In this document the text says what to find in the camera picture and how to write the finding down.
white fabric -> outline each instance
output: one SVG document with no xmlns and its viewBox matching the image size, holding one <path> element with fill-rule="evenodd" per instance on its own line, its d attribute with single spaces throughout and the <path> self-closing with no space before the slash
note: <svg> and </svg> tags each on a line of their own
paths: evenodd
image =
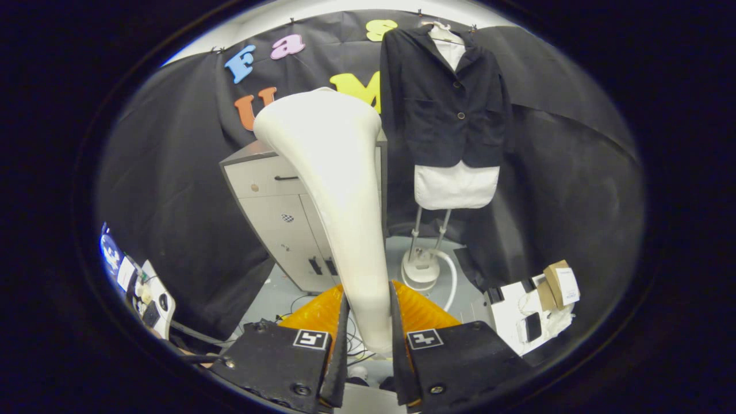
<svg viewBox="0 0 736 414">
<path fill-rule="evenodd" d="M 455 70 L 465 46 L 433 39 L 437 50 Z M 455 166 L 414 166 L 414 199 L 427 210 L 480 208 L 496 193 L 500 167 L 471 168 L 460 161 Z"/>
</svg>

black backdrop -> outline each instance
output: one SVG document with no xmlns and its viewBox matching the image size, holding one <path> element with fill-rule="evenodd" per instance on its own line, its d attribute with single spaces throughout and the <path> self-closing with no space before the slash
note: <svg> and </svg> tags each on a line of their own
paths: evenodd
<svg viewBox="0 0 736 414">
<path fill-rule="evenodd" d="M 363 10 L 285 24 L 164 66 L 127 104 L 100 163 L 98 221 L 134 259 L 152 261 L 177 299 L 175 320 L 227 338 L 271 269 L 218 167 L 255 140 L 234 102 L 253 95 L 257 115 L 265 88 L 276 87 L 278 99 L 335 87 L 330 78 L 344 73 L 369 85 L 381 43 L 369 40 L 366 25 L 376 19 L 409 28 L 432 18 Z M 272 45 L 293 34 L 305 48 L 271 59 Z M 565 335 L 581 337 L 613 309 L 634 272 L 644 200 L 633 140 L 605 93 L 552 46 L 518 27 L 483 28 L 474 38 L 497 55 L 508 83 L 515 150 L 504 159 L 494 201 L 457 211 L 448 238 L 468 245 L 483 287 L 567 259 L 583 300 L 577 329 Z M 234 83 L 225 63 L 248 45 L 255 46 L 253 70 Z M 414 219 L 413 194 L 397 191 L 407 187 L 391 174 L 409 159 L 389 159 L 391 235 L 408 236 Z M 436 234 L 441 213 L 425 215 L 423 236 Z"/>
</svg>

white base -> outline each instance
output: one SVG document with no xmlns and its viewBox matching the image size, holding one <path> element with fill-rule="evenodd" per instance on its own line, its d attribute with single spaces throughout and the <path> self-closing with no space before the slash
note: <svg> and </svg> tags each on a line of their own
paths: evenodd
<svg viewBox="0 0 736 414">
<path fill-rule="evenodd" d="M 421 248 L 414 249 L 414 257 L 409 262 L 409 250 L 401 259 L 401 278 L 406 286 L 428 294 L 439 277 L 437 257 Z"/>
</svg>

jacket lapel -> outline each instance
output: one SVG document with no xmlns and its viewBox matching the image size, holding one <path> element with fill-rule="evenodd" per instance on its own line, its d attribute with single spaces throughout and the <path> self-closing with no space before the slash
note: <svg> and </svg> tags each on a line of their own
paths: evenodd
<svg viewBox="0 0 736 414">
<path fill-rule="evenodd" d="M 421 47 L 426 49 L 451 74 L 453 74 L 453 76 L 456 76 L 456 73 L 460 73 L 462 69 L 468 67 L 471 63 L 475 62 L 475 60 L 478 59 L 478 47 L 475 46 L 475 42 L 473 42 L 473 38 L 470 37 L 470 34 L 465 33 L 465 32 L 454 32 L 451 30 L 452 33 L 460 36 L 462 40 L 465 42 L 465 53 L 462 55 L 462 58 L 460 59 L 460 62 L 458 63 L 457 69 L 453 70 L 450 67 L 450 64 L 447 63 L 445 58 L 439 53 L 439 50 L 437 50 L 437 46 L 434 44 L 434 41 L 432 40 L 432 38 L 429 37 L 430 30 L 432 30 L 432 25 L 426 24 L 424 26 L 417 27 L 416 29 L 413 29 L 413 30 L 407 30 L 407 32 L 414 38 L 414 40 Z"/>
<path fill-rule="evenodd" d="M 447 63 L 444 57 L 442 57 L 442 55 L 439 53 L 439 50 L 437 50 L 437 46 L 432 41 L 432 38 L 429 37 L 430 30 L 432 30 L 432 25 L 425 24 L 422 27 L 417 27 L 413 30 L 407 30 L 407 32 L 421 47 L 426 49 L 427 52 L 433 55 L 435 59 L 437 59 L 451 74 L 454 75 L 455 72 L 450 67 L 450 64 Z"/>
<path fill-rule="evenodd" d="M 480 54 L 478 52 L 478 47 L 475 45 L 475 42 L 473 42 L 473 38 L 470 36 L 470 33 L 466 33 L 466 32 L 460 32 L 460 33 L 453 32 L 453 33 L 460 36 L 462 40 L 465 42 L 465 53 L 460 58 L 458 67 L 455 70 L 456 73 L 460 73 L 460 71 L 470 66 L 473 62 L 475 62 L 478 59 L 478 56 Z"/>
</svg>

jacket sleeve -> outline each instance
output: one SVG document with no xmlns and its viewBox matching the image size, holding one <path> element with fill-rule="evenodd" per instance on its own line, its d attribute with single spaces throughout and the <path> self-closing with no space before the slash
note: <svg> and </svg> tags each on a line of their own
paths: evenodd
<svg viewBox="0 0 736 414">
<path fill-rule="evenodd" d="M 414 163 L 404 137 L 404 94 L 401 87 L 400 29 L 389 30 L 381 43 L 381 121 L 386 134 L 389 202 L 413 197 Z"/>
<path fill-rule="evenodd" d="M 506 153 L 516 152 L 516 133 L 514 133 L 514 111 L 511 107 L 511 98 L 509 90 L 506 88 L 506 82 L 503 75 L 498 72 L 498 80 L 501 84 L 501 99 L 503 102 L 503 112 L 506 114 L 506 136 L 503 138 L 503 151 Z"/>
<path fill-rule="evenodd" d="M 400 52 L 396 29 L 383 35 L 381 42 L 381 122 L 389 147 L 399 144 L 403 130 L 403 95 L 401 91 Z"/>
</svg>

